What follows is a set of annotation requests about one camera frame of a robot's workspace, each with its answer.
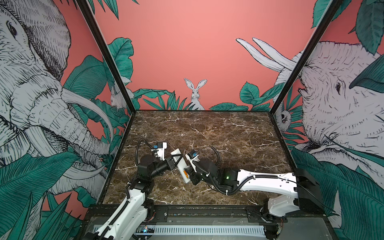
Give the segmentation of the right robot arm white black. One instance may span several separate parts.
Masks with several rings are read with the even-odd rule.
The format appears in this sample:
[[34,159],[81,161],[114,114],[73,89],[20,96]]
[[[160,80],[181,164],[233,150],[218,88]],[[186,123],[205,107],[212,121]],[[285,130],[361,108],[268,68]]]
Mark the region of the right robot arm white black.
[[211,161],[194,159],[190,163],[191,166],[182,171],[185,177],[194,185],[205,182],[225,196],[247,191],[278,194],[278,197],[266,200],[261,215],[284,217],[296,211],[315,215],[325,212],[320,184],[306,170],[267,174],[236,168],[219,169]]

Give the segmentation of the white remote control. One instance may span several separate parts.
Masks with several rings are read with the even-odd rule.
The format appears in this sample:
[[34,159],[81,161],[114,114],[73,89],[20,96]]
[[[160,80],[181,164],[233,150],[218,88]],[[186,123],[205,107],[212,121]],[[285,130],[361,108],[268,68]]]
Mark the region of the white remote control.
[[[176,150],[172,151],[171,154],[182,154],[182,153],[181,153],[180,149],[176,149]],[[188,184],[188,183],[191,182],[190,176],[189,176],[189,178],[187,179],[186,176],[185,176],[185,174],[184,174],[184,171],[186,171],[186,168],[188,167],[188,165],[186,164],[186,162],[185,162],[185,160],[184,160],[184,157],[182,157],[182,159],[183,159],[183,161],[180,162],[180,163],[178,164],[177,169],[179,170],[179,172],[180,172],[180,174],[181,174],[181,176],[182,176],[184,182],[185,182],[186,184]]]

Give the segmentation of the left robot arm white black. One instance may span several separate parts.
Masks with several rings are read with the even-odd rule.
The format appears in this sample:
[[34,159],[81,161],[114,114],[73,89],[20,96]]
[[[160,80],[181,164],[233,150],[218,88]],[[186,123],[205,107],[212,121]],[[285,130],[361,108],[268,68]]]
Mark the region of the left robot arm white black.
[[128,240],[141,223],[155,215],[154,201],[148,196],[154,188],[154,178],[171,171],[181,162],[183,155],[173,153],[163,160],[144,155],[137,164],[138,171],[126,187],[126,197],[112,216],[94,233],[86,233],[83,240]]

